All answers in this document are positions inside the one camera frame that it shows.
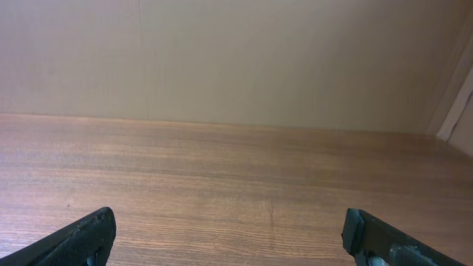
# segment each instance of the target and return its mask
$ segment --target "wood grain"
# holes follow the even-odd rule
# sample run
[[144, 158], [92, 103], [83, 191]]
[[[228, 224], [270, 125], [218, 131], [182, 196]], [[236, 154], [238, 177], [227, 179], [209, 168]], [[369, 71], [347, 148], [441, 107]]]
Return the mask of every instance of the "wood grain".
[[473, 264], [472, 174], [415, 134], [0, 115], [0, 256], [108, 205], [109, 265], [354, 265], [354, 207]]

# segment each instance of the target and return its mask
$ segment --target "black plastic part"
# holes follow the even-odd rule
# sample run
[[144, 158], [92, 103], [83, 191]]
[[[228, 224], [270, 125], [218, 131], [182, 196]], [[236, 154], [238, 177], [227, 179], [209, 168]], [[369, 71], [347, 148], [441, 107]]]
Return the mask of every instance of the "black plastic part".
[[463, 265], [363, 210], [347, 210], [342, 239], [357, 266], [369, 266], [370, 256], [390, 266]]
[[104, 266], [116, 231], [113, 211], [104, 207], [0, 259], [0, 265]]

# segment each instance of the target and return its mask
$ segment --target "wall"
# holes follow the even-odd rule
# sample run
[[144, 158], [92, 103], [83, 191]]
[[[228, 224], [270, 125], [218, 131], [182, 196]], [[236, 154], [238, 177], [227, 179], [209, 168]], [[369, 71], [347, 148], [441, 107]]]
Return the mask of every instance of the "wall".
[[425, 132], [472, 4], [3, 0], [0, 112]]
[[473, 157], [473, 103], [470, 97], [455, 126], [449, 143]]

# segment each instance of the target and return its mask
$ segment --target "wooden surface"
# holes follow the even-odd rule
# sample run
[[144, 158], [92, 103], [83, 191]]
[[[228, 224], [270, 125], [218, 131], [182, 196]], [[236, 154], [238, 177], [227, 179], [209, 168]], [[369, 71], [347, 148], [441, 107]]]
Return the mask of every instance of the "wooden surface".
[[473, 264], [472, 174], [420, 135], [0, 115], [0, 256], [108, 205], [109, 265], [354, 265], [354, 207]]

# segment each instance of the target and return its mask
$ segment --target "white trim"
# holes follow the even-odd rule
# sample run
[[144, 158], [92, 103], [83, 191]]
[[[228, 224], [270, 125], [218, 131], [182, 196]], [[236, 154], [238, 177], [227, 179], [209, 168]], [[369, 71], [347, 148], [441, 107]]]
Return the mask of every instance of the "white trim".
[[466, 107], [466, 102], [468, 102], [468, 97], [470, 96], [472, 92], [473, 92], [473, 67], [468, 72], [465, 82], [463, 82], [463, 85], [460, 88], [460, 91], [458, 92], [458, 95], [455, 98], [455, 101], [453, 102], [453, 105], [448, 115], [446, 116], [445, 121], [442, 124], [442, 127], [440, 128], [440, 131], [437, 133], [437, 136], [440, 139], [447, 141], [450, 138], [450, 135], [453, 132], [453, 128], [457, 124], [458, 119], [460, 119], [460, 116]]
[[430, 134], [440, 134], [445, 132], [440, 130], [442, 123], [446, 120], [449, 110], [455, 102], [460, 88], [466, 80], [466, 76], [473, 65], [473, 8], [463, 24], [460, 35], [457, 37], [456, 45], [450, 55], [449, 60], [443, 70], [443, 74], [436, 87], [441, 95], [435, 96], [435, 111], [430, 120], [427, 132]]

